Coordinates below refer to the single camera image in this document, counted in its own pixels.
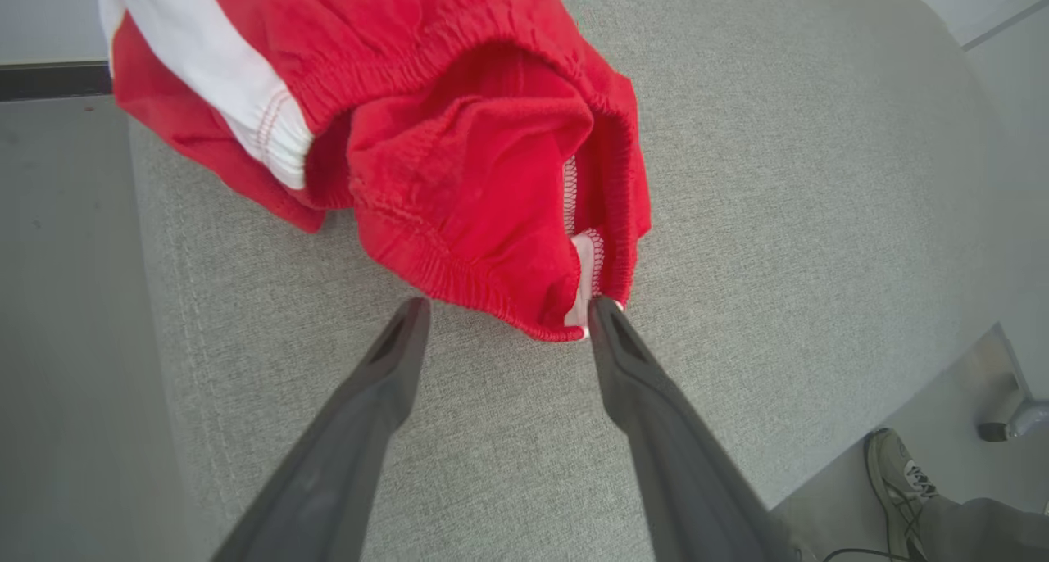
gray pants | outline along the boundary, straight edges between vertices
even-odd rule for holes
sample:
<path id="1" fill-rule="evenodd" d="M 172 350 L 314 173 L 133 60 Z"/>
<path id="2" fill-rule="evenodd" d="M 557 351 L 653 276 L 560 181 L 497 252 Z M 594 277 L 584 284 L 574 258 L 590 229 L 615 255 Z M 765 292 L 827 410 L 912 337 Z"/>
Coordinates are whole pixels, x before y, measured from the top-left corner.
<path id="1" fill-rule="evenodd" d="M 922 506 L 920 523 L 929 562 L 1049 561 L 1049 517 L 996 500 L 958 504 L 933 497 Z"/>

white side stripe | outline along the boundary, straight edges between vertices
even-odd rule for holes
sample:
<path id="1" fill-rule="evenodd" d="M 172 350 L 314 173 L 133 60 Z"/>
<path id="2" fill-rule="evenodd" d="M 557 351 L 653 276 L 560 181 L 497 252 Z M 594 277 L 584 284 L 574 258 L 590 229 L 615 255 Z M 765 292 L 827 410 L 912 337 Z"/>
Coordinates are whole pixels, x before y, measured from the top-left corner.
<path id="1" fill-rule="evenodd" d="M 302 110 L 287 84 L 240 37 L 217 1 L 99 2 L 106 28 L 120 24 L 120 17 L 113 21 L 113 10 L 126 5 L 153 55 L 219 111 L 244 151 L 284 186 L 304 188 L 305 155 L 314 136 Z M 107 35 L 112 40 L 112 33 Z"/>

clothing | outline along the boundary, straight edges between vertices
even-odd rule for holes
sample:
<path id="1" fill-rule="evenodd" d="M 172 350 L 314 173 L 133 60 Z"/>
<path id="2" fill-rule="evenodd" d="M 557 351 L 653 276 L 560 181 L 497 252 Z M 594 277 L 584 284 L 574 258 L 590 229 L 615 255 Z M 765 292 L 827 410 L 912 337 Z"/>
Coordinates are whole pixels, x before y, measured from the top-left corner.
<path id="1" fill-rule="evenodd" d="M 542 341 L 628 300 L 637 103 L 558 0 L 100 5 L 116 102 L 275 215 L 355 208 L 379 263 Z"/>
<path id="2" fill-rule="evenodd" d="M 994 500 L 958 504 L 936 496 L 922 506 L 920 524 L 929 562 L 1049 561 L 1049 517 Z"/>

shoe sole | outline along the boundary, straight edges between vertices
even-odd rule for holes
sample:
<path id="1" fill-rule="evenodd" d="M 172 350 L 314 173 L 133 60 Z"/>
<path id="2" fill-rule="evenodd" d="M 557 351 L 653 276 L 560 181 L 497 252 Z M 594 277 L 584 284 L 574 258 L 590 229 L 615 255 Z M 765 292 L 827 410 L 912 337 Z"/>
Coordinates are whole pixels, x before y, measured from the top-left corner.
<path id="1" fill-rule="evenodd" d="M 904 535 L 905 527 L 899 521 L 899 512 L 893 512 L 895 514 L 890 513 L 890 510 L 895 509 L 895 505 L 893 504 L 892 497 L 889 495 L 889 491 L 885 490 L 885 481 L 881 479 L 881 467 L 878 464 L 877 450 L 873 449 L 876 448 L 875 441 L 878 437 L 883 433 L 887 433 L 887 429 L 879 429 L 868 433 L 866 438 L 863 439 L 863 464 L 866 467 L 866 479 L 871 483 L 871 491 L 878 498 L 878 503 L 881 504 L 881 513 L 885 517 L 885 545 L 889 547 L 889 553 L 905 557 L 909 555 L 907 550 L 907 538 Z"/>

black cable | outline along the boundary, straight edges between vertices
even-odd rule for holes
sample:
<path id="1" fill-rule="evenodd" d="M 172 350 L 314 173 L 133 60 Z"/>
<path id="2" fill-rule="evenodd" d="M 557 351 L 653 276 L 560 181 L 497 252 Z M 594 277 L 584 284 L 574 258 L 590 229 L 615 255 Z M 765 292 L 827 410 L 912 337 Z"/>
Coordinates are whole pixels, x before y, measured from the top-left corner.
<path id="1" fill-rule="evenodd" d="M 887 554 L 885 552 L 878 552 L 877 549 L 865 549 L 862 547 L 842 547 L 841 549 L 835 549 L 834 552 L 827 555 L 823 558 L 823 562 L 829 562 L 832 558 L 835 558 L 839 554 L 871 554 L 874 556 L 881 556 L 881 558 L 887 558 L 890 560 L 902 560 L 903 562 L 916 562 L 914 559 L 905 558 L 903 556 L 897 556 L 895 554 Z"/>

